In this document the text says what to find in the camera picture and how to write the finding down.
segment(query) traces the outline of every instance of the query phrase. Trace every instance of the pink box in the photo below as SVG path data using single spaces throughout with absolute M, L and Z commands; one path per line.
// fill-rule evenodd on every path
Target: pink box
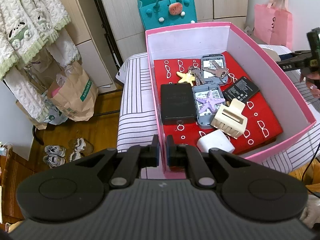
M 262 162 L 294 145 L 316 123 L 303 97 L 281 68 L 255 41 L 229 22 L 175 25 L 146 31 L 151 83 L 156 108 L 164 170 L 166 147 L 161 122 L 160 100 L 156 89 L 153 61 L 170 58 L 201 58 L 205 54 L 227 51 L 256 83 L 276 115 L 283 133 L 274 143 L 242 157 Z

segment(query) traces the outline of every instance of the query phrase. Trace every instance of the green label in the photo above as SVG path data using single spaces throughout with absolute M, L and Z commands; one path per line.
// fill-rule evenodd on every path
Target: green label
M 92 81 L 89 79 L 84 90 L 83 90 L 82 96 L 80 97 L 82 102 L 86 99 L 86 97 L 90 91 L 91 85 L 92 85 Z

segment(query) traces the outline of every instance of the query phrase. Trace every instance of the beige wardrobe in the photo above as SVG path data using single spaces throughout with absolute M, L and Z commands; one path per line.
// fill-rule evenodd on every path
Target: beige wardrobe
M 137 0 L 102 0 L 123 60 L 146 52 Z M 248 0 L 195 0 L 198 22 L 226 21 L 244 29 Z
M 81 54 L 81 64 L 104 93 L 116 89 L 114 63 L 94 0 L 61 0 L 72 22 L 66 30 Z

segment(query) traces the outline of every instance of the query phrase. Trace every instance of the striped tablecloth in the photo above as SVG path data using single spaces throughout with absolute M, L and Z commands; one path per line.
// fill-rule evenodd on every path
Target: striped tablecloth
M 320 139 L 320 101 L 313 98 L 305 82 L 299 82 L 299 71 L 287 74 L 307 102 L 317 123 L 294 146 L 261 163 L 285 173 L 308 163 Z M 116 77 L 124 84 L 117 141 L 117 149 L 122 152 L 133 145 L 148 145 L 153 135 L 158 134 L 147 53 L 128 58 Z

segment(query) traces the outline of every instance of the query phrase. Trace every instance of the white wall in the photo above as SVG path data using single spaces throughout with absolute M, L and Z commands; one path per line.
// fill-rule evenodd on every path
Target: white wall
M 0 81 L 0 141 L 11 143 L 13 151 L 28 160 L 33 140 L 32 124 L 16 106 L 16 98 Z
M 268 0 L 248 0 L 246 26 L 254 26 L 254 5 L 266 3 Z M 320 27 L 320 0 L 289 0 L 289 11 L 293 14 L 292 50 L 310 49 L 306 33 Z

